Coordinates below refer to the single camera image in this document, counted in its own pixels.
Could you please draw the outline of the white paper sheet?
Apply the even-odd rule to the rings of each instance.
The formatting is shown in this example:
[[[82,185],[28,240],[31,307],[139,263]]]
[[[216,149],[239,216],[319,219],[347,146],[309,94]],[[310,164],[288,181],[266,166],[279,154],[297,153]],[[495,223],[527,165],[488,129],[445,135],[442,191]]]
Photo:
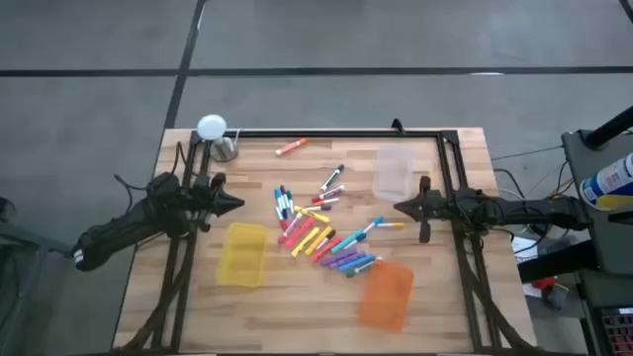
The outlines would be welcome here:
[[[538,257],[538,246],[535,240],[517,236],[512,240],[511,247],[518,263]]]

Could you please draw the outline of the white blue wipes canister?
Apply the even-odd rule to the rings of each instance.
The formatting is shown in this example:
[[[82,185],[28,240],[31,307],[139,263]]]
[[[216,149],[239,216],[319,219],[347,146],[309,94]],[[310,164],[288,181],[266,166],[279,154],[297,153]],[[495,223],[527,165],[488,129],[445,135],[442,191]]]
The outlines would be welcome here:
[[[585,179],[579,196],[599,211],[633,206],[633,151]]]

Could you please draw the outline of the teal highlighter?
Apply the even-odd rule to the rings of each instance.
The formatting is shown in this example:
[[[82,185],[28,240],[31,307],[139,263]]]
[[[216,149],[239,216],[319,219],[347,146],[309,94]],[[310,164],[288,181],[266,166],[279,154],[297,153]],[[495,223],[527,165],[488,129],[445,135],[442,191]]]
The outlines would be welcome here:
[[[356,230],[355,232],[351,233],[345,239],[341,240],[336,246],[334,246],[330,250],[330,252],[331,253],[338,253],[340,250],[343,250],[344,246],[347,245],[349,242],[351,242],[360,231],[362,231],[362,230]]]

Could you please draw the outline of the black backlit keyboard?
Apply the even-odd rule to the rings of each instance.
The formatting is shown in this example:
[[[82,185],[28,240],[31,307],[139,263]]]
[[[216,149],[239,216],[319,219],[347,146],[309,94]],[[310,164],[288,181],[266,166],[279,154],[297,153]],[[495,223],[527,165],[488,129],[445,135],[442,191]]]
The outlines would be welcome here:
[[[610,356],[633,356],[633,307],[599,310],[600,327]]]

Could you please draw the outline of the yellow translucent plastic bin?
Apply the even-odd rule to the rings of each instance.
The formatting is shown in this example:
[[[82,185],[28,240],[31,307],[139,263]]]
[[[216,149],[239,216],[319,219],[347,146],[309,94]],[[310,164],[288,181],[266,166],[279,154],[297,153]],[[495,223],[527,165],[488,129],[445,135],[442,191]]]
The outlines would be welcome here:
[[[259,287],[263,279],[269,229],[262,224],[234,222],[226,231],[217,283]]]

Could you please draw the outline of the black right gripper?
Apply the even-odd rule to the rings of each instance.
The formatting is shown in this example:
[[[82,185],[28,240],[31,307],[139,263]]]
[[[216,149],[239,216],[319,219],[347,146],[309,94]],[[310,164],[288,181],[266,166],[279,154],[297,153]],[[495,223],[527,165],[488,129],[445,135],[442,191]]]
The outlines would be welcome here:
[[[415,222],[420,221],[419,242],[430,241],[430,220],[457,221],[465,220],[458,206],[448,198],[442,196],[439,190],[431,189],[429,176],[422,176],[419,182],[419,195],[394,204],[394,209],[410,217]]]

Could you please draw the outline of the white bulb table lamp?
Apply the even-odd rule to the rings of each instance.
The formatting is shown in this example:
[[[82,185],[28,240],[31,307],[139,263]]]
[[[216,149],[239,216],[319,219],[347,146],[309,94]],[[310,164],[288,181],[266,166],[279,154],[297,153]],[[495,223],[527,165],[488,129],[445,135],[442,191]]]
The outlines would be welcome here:
[[[226,136],[226,120],[216,114],[202,117],[197,124],[197,134],[210,145],[210,156],[217,162],[229,162],[238,155],[237,139]]]

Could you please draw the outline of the pink Expo marker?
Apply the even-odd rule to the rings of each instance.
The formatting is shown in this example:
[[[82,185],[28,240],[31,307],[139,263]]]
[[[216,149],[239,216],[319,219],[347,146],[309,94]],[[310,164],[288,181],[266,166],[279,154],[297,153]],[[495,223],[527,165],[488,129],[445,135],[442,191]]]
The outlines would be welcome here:
[[[297,224],[302,219],[302,217],[303,217],[302,213],[296,213],[296,215],[294,216],[294,218],[292,219],[288,227],[283,232],[283,236],[285,238],[290,236],[290,234],[294,231],[294,229],[296,228]]]

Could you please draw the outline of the black aluminium table frame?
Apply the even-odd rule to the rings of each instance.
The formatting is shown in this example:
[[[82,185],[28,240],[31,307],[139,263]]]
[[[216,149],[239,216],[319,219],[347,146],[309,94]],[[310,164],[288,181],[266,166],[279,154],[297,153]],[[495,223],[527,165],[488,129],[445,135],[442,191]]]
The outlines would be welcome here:
[[[296,139],[290,131],[243,131],[238,158],[218,165],[226,188],[243,206],[211,218],[210,230],[193,246],[193,270],[182,300],[171,306],[161,341],[174,353],[433,353],[469,352],[473,345],[463,301],[454,238],[448,222],[434,222],[428,243],[418,227],[374,229],[364,248],[412,272],[407,317],[401,332],[361,324],[357,318],[365,275],[347,277],[295,254],[278,241],[281,230],[274,192],[287,187],[297,205],[308,204],[322,182],[339,172],[346,190],[328,213],[340,236],[367,227],[376,217],[404,222],[389,201],[373,197],[379,149],[406,147],[415,156],[413,171],[429,175],[437,189],[443,175],[432,129],[304,132],[307,144],[285,156],[277,149]],[[220,285],[218,266],[226,232],[233,223],[263,225],[267,230],[262,280],[258,287]]]

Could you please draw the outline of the black side cart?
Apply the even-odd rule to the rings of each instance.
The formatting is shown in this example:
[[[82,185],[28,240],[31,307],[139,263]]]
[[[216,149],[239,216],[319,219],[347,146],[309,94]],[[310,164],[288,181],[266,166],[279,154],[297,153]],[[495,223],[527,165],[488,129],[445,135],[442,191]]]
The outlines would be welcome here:
[[[598,150],[585,146],[581,132],[563,134],[562,142],[578,196],[585,179],[633,151],[632,134],[619,134]],[[612,274],[633,275],[633,206],[599,211],[584,204],[592,218],[589,233],[600,268]]]

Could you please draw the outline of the clear plastic bin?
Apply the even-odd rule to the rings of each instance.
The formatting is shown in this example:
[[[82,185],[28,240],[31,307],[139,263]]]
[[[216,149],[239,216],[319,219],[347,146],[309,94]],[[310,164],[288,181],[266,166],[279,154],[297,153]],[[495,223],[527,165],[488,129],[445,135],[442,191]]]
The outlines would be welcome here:
[[[407,146],[382,145],[378,150],[372,194],[395,203],[412,194],[414,154]]]

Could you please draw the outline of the green Expo marker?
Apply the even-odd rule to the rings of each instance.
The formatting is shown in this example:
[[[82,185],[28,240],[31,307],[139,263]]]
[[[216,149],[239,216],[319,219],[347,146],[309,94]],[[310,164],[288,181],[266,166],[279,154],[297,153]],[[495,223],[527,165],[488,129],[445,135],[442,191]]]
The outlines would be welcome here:
[[[358,274],[360,274],[361,272],[370,269],[377,261],[382,260],[382,257],[376,257],[375,259],[373,259],[372,261],[369,261],[361,266],[358,267],[354,267],[353,269],[349,270],[346,272],[345,276],[347,278],[352,278]]]
[[[335,181],[337,179],[337,177],[342,173],[342,171],[344,170],[344,165],[340,164],[338,165],[333,172],[328,176],[328,178],[322,183],[322,185],[320,186],[320,191],[326,192],[328,187],[332,184],[333,181]]]

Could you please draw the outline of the orange translucent plastic bin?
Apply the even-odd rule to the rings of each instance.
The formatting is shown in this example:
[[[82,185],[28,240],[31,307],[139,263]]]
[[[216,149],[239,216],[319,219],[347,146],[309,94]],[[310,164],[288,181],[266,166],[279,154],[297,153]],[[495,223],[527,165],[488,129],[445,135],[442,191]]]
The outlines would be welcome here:
[[[401,332],[413,283],[412,271],[404,265],[377,260],[369,269],[359,307],[359,322],[389,332]]]

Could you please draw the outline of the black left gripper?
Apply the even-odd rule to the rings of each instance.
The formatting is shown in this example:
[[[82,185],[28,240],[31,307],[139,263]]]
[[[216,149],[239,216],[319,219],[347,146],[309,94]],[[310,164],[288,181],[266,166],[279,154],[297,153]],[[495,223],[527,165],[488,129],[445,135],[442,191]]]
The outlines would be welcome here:
[[[213,178],[206,173],[199,174],[194,181],[192,196],[194,210],[197,212],[196,225],[203,232],[208,232],[211,228],[207,222],[209,215],[222,216],[244,205],[242,199],[225,191],[225,184],[224,173],[217,173]]]

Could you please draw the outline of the purple highlighter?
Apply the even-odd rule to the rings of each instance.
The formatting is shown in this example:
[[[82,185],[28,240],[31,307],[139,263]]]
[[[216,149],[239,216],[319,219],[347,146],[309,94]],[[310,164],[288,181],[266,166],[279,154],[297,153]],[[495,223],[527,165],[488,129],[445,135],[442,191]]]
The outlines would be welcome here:
[[[334,254],[332,256],[330,256],[328,259],[325,259],[323,261],[320,262],[320,264],[322,266],[329,266],[331,264],[335,264],[337,263],[339,260],[343,260],[351,255],[354,255],[357,253],[356,249],[348,249],[348,250],[344,250],[340,253]]]
[[[357,259],[360,259],[366,255],[363,251],[350,252],[348,255],[342,256],[340,259],[337,259],[327,265],[328,268],[339,268],[345,264],[351,263]]]

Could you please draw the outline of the dark metal stand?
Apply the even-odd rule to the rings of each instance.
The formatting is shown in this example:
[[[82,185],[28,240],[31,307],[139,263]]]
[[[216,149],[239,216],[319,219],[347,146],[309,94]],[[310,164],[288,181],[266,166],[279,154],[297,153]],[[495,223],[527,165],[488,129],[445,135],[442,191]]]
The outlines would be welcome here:
[[[71,245],[12,223],[15,205],[0,197],[0,356],[12,348],[25,304],[38,283],[49,252],[62,256]]]

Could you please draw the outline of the orange Expo marker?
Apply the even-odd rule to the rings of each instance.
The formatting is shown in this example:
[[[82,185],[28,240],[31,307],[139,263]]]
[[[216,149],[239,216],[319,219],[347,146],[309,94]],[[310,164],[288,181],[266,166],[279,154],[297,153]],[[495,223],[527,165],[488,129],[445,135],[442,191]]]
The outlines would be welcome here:
[[[286,153],[289,153],[290,151],[299,148],[301,146],[304,146],[308,143],[308,140],[306,138],[300,138],[298,140],[292,141],[290,143],[287,143],[286,145],[282,146],[281,148],[278,148],[275,150],[275,154],[277,156],[281,156],[284,155]]]

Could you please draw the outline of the golden yellow highlighter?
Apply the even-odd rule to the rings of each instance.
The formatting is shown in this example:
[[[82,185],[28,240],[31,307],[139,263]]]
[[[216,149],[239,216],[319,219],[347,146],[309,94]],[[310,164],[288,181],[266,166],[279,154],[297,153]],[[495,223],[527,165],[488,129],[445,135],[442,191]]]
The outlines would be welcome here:
[[[332,227],[327,226],[312,242],[312,244],[305,250],[306,255],[311,255],[315,250],[318,249],[320,244],[327,239],[327,236],[332,232]]]

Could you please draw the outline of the black pole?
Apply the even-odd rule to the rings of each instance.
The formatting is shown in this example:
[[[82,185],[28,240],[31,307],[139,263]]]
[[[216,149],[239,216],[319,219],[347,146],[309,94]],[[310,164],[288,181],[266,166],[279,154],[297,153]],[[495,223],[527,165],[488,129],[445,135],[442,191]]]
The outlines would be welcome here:
[[[612,138],[633,127],[633,106],[616,115],[597,129],[586,133],[583,141],[586,147],[600,149]]]

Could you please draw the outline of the light blue highlighter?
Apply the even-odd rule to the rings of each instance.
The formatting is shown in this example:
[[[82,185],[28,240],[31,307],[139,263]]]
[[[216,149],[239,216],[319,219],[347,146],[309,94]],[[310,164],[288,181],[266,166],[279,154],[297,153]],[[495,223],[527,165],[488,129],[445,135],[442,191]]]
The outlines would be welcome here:
[[[373,254],[366,254],[364,256],[362,256],[361,258],[355,259],[349,263],[343,264],[339,267],[339,270],[341,272],[347,272],[353,268],[365,265],[369,262],[372,262],[376,259],[376,256]]]

